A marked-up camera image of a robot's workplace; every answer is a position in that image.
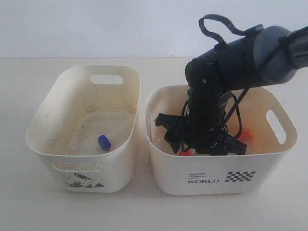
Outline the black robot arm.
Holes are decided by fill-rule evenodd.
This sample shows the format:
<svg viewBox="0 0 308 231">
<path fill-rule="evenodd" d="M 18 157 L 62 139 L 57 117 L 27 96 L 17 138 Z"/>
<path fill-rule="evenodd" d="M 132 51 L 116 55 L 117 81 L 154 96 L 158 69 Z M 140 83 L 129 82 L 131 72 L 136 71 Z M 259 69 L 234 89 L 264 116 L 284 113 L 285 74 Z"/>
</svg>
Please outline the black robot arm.
<svg viewBox="0 0 308 231">
<path fill-rule="evenodd" d="M 164 139 L 174 154 L 193 149 L 201 155 L 243 155 L 243 129 L 231 135 L 227 123 L 232 114 L 240 114 L 244 96 L 251 88 L 289 82 L 307 65 L 307 28 L 253 28 L 188 62 L 188 98 L 181 114 L 159 113 L 155 125 L 166 129 Z"/>
</svg>

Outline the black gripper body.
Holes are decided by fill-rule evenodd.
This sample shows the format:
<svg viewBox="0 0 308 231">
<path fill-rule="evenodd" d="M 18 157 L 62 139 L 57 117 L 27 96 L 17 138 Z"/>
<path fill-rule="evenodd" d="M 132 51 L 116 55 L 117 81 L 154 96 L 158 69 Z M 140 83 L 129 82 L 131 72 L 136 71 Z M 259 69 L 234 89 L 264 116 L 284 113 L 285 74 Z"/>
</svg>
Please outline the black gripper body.
<svg viewBox="0 0 308 231">
<path fill-rule="evenodd" d="M 210 102 L 194 98 L 191 91 L 187 95 L 180 115 L 159 113 L 155 126 L 163 127 L 166 131 L 183 130 L 184 152 L 194 149 L 200 155 L 244 155 L 247 144 L 237 140 L 243 129 L 237 97 L 227 91 Z M 229 133 L 227 126 L 229 117 L 225 108 L 230 98 L 234 100 L 232 109 L 237 114 L 239 124 L 235 135 Z"/>
</svg>

